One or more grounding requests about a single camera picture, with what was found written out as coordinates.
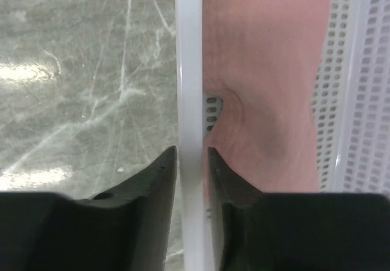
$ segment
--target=skin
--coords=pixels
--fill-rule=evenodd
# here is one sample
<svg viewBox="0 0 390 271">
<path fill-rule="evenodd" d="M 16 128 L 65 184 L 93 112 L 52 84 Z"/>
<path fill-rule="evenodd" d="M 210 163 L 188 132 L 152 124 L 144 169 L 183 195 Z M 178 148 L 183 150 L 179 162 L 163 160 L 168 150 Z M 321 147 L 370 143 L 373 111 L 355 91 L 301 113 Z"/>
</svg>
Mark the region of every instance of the skin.
<svg viewBox="0 0 390 271">
<path fill-rule="evenodd" d="M 329 6 L 203 0 L 204 90 L 224 101 L 205 149 L 261 191 L 319 190 L 311 98 Z"/>
</svg>

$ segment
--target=polished floor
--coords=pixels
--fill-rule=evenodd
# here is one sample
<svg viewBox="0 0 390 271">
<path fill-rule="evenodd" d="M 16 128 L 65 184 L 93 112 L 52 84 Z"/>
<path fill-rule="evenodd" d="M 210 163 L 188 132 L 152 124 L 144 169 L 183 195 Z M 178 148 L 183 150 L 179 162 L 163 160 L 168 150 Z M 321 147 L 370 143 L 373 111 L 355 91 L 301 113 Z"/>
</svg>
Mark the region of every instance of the polished floor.
<svg viewBox="0 0 390 271">
<path fill-rule="evenodd" d="M 0 191 L 91 197 L 177 142 L 174 0 L 0 0 Z M 166 270 L 183 270 L 180 193 Z"/>
</svg>

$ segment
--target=white plastic crate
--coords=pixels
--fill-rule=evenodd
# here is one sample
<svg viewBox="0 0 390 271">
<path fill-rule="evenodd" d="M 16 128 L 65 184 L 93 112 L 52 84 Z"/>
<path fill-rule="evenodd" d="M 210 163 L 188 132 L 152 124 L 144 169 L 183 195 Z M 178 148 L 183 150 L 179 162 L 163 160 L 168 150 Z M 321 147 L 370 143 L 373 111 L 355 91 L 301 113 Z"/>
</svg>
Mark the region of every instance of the white plastic crate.
<svg viewBox="0 0 390 271">
<path fill-rule="evenodd" d="M 193 52 L 190 46 L 181 46 L 179 53 Z M 198 66 L 202 63 L 201 57 L 191 61 Z M 189 77 L 181 73 L 178 86 L 179 103 L 186 98 L 185 110 L 179 110 L 179 114 L 188 118 L 191 108 L 200 106 L 190 102 L 186 91 L 180 88 L 180 83 L 190 81 Z M 201 84 L 192 86 L 198 93 L 201 89 Z M 390 0 L 331 0 L 328 34 L 312 104 L 321 190 L 390 195 Z M 221 108 L 220 99 L 203 96 L 203 135 L 212 129 Z M 190 127 L 180 133 L 191 134 L 193 130 Z M 186 187 L 182 187 L 184 196 Z M 205 226 L 205 248 L 210 254 L 207 220 Z M 189 231 L 184 225 L 183 232 Z M 195 249 L 185 245 L 185 254 L 193 256 L 191 252 Z M 186 262 L 186 270 L 213 270 L 209 261 L 212 259 L 206 256 L 205 260 L 206 269 L 204 262 L 197 266 Z"/>
</svg>

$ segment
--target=black plastic piece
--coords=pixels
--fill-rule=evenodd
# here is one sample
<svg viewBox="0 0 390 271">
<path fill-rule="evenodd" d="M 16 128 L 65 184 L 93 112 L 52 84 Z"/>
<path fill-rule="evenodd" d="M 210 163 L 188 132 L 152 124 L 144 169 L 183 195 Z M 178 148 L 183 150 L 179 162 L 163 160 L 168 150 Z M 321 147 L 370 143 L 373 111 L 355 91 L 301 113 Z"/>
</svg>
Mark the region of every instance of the black plastic piece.
<svg viewBox="0 0 390 271">
<path fill-rule="evenodd" d="M 390 270 L 387 197 L 263 193 L 208 160 L 217 270 Z"/>
<path fill-rule="evenodd" d="M 91 200 L 0 193 L 0 270 L 162 271 L 176 164 L 170 147 Z"/>
</svg>

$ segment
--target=white plastic basket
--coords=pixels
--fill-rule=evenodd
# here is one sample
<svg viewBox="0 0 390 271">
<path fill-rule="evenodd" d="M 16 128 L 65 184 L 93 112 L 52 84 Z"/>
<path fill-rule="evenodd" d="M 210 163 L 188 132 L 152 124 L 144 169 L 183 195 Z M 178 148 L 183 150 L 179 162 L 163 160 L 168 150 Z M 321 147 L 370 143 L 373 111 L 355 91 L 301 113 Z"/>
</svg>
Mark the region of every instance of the white plastic basket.
<svg viewBox="0 0 390 271">
<path fill-rule="evenodd" d="M 187 50 L 178 50 L 178 54 L 192 53 L 190 50 L 191 47 L 187 47 Z M 197 58 L 197 65 L 201 65 L 201 61 Z M 181 74 L 180 81 L 190 81 L 186 77 Z M 192 90 L 200 92 L 201 85 L 193 86 Z M 179 113 L 190 118 L 189 104 L 195 111 L 201 104 L 190 102 L 186 92 L 179 87 L 179 103 L 184 97 L 186 110 Z M 220 99 L 204 95 L 204 135 L 212 129 L 221 108 Z M 390 195 L 390 0 L 331 0 L 313 111 L 317 122 L 317 164 L 322 191 Z M 191 134 L 192 130 L 195 128 L 186 128 L 180 133 Z M 182 176 L 185 176 L 185 165 L 182 167 Z M 188 185 L 182 186 L 184 196 L 186 187 Z M 191 230 L 184 225 L 183 231 Z M 206 227 L 206 253 L 210 251 L 208 231 Z M 193 256 L 191 252 L 196 251 L 185 244 L 185 256 Z M 213 270 L 210 262 L 206 265 L 204 269 L 204 265 L 189 266 L 186 261 L 186 270 Z"/>
</svg>

